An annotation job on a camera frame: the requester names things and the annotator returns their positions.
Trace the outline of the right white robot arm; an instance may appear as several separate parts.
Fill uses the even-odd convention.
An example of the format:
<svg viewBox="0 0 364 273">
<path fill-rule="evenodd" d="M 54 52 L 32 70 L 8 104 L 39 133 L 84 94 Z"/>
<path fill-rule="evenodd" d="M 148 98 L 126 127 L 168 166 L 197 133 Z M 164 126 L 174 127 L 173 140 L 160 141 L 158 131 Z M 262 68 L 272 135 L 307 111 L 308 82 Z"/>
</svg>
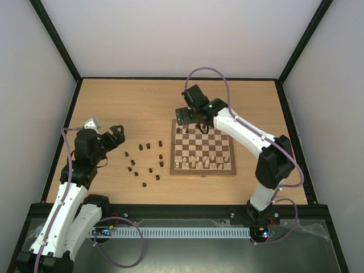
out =
<svg viewBox="0 0 364 273">
<path fill-rule="evenodd" d="M 198 85 L 181 93 L 187 106 L 175 110 L 178 125 L 199 124 L 227 133 L 246 147 L 256 158 L 255 177 L 258 185 L 246 204 L 246 214 L 252 222 L 262 222 L 268 207 L 294 169 L 292 147 L 285 136 L 275 137 L 242 119 L 229 102 L 209 100 Z"/>
</svg>

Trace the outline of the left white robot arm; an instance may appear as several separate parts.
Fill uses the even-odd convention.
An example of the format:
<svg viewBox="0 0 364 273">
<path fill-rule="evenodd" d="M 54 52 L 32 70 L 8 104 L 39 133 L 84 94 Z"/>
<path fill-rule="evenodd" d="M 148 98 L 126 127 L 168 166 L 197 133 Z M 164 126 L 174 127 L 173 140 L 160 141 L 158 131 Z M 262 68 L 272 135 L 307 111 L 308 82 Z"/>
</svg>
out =
<svg viewBox="0 0 364 273">
<path fill-rule="evenodd" d="M 37 239 L 20 252 L 20 272 L 72 272 L 75 257 L 90 229 L 107 214 L 109 199 L 88 190 L 106 154 L 125 141 L 124 128 L 112 126 L 100 134 L 96 119 L 76 128 L 75 148 L 64 142 L 67 163 L 61 171 L 57 198 Z"/>
</svg>

